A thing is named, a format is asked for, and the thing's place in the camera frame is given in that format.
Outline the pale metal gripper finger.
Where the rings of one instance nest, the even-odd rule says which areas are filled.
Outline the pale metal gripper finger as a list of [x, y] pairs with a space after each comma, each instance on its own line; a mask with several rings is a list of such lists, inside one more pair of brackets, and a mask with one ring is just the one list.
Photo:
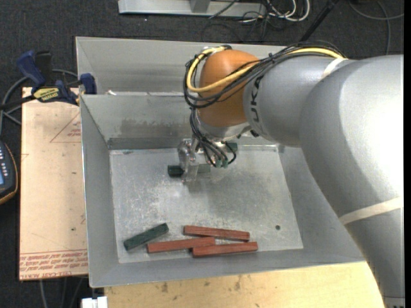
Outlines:
[[199, 163], [196, 160], [189, 160], [184, 167], [182, 181], [184, 183], [192, 182], [196, 179], [199, 169]]
[[186, 171], [187, 163], [190, 157], [190, 140], [184, 139], [177, 146], [177, 153], [179, 156], [179, 167], [182, 172]]

